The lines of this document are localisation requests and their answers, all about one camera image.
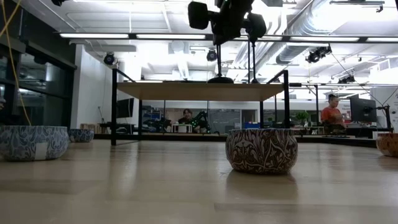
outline computer screen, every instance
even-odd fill
[[[350,98],[351,121],[377,122],[376,102],[359,98]]]
[[[134,98],[119,100],[116,103],[116,117],[117,118],[130,118],[132,117],[132,108],[134,106]]]

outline ceramic pot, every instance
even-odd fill
[[[69,140],[71,142],[90,142],[94,138],[92,129],[71,129],[69,130]]]
[[[283,174],[297,160],[297,140],[291,129],[232,130],[226,140],[232,168],[251,174]]]
[[[0,155],[8,161],[57,159],[68,149],[68,144],[67,127],[0,127]]]
[[[376,139],[377,148],[385,156],[398,157],[398,134],[378,134]]]

